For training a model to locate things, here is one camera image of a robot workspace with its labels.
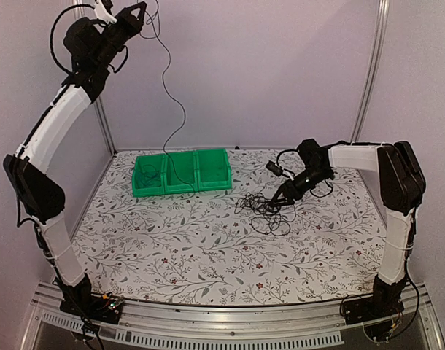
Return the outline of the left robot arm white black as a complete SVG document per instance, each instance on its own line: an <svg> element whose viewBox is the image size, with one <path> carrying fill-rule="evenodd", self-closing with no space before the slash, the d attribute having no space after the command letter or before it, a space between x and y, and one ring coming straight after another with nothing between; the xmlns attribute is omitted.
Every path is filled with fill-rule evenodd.
<svg viewBox="0 0 445 350"><path fill-rule="evenodd" d="M75 289L69 304L81 316L97 311L97 300L80 265L66 229L63 189L47 175L51 160L76 119L101 95L112 61L144 26L147 5L140 1L112 14L110 1L95 1L94 18L73 22L63 39L71 55L71 68L61 67L66 78L61 89L17 148L7 155L4 170L14 188L18 211L27 214L40 236L47 260L64 286Z"/></svg>

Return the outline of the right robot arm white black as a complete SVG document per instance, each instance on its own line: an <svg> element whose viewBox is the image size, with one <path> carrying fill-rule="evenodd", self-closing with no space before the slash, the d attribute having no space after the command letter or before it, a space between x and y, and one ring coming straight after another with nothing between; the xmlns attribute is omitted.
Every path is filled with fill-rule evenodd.
<svg viewBox="0 0 445 350"><path fill-rule="evenodd" d="M426 181L414 151L407 141L390 143L349 143L339 141L320 146L314 139L302 141L296 153L304 170L288 175L268 202L271 208L291 206L326 179L337 168L373 172L387 218L384 255L375 285L394 287L405 281L407 259L417 230L417 212L426 190Z"/></svg>

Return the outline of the floral patterned table mat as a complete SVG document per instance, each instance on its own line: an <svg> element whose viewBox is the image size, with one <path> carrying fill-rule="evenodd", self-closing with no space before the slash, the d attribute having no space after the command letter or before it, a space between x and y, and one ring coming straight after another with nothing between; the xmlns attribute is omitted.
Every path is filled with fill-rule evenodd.
<svg viewBox="0 0 445 350"><path fill-rule="evenodd" d="M136 152L113 160L73 242L95 291L216 306L330 300L371 291L386 230L358 172L339 169L293 207L273 233L241 205L271 197L274 149L231 150L233 186L136 198Z"/></svg>

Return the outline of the green three-compartment plastic bin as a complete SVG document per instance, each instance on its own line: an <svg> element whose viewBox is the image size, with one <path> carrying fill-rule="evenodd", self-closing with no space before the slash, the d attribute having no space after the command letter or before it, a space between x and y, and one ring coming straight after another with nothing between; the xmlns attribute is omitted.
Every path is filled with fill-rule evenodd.
<svg viewBox="0 0 445 350"><path fill-rule="evenodd" d="M133 195L137 198L231 188L231 166L225 149L140 155L132 174Z"/></svg>

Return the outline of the left aluminium frame post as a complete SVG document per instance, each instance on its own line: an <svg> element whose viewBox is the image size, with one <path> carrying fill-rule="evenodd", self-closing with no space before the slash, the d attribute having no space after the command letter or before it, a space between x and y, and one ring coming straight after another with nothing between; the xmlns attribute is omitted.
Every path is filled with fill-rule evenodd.
<svg viewBox="0 0 445 350"><path fill-rule="evenodd" d="M73 0L71 1L72 5L80 5L80 4L87 4L88 1L82 1L82 0ZM85 8L77 8L74 9L74 18L75 20L80 19L85 16ZM107 120L107 116L104 110L104 104L101 99L101 95L98 96L98 98L93 103L94 110L96 113L96 116L98 118L99 127L102 133L102 136L104 138L104 143L106 145L106 148L108 150L108 153L113 157L117 150L114 145L114 141L112 138L112 132L109 127L109 123Z"/></svg>

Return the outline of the front aluminium rail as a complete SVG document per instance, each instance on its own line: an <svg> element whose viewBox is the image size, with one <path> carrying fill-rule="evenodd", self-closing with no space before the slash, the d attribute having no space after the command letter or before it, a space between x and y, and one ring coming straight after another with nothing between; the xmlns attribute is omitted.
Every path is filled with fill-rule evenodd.
<svg viewBox="0 0 445 350"><path fill-rule="evenodd" d="M424 285L402 293L402 313L352 324L345 300L280 306L181 306L127 300L117 324L60 310L61 291L40 283L22 349L445 349Z"/></svg>

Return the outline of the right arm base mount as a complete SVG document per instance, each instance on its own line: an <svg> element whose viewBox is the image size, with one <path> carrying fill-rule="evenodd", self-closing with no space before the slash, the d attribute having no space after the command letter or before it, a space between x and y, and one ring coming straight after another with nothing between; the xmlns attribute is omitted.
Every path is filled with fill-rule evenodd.
<svg viewBox="0 0 445 350"><path fill-rule="evenodd" d="M406 286L406 277L399 282L387 284L378 276L373 283L373 292L370 297L359 297L358 299L341 301L339 312L345 319L347 325L359 324L400 314L403 310L401 293ZM388 341L398 322L391 319L365 326L365 335L372 341Z"/></svg>

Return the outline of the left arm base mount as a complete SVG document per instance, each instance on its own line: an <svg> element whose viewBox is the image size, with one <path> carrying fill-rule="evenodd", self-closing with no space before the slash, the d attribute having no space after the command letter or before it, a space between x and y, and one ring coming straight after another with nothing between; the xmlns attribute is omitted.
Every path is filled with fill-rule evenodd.
<svg viewBox="0 0 445 350"><path fill-rule="evenodd" d="M92 286L88 276L76 286L64 284L58 277L54 284L62 291L63 300L60 310L67 314L82 317L107 324L119 324L123 300L112 293L96 295L92 293Z"/></svg>

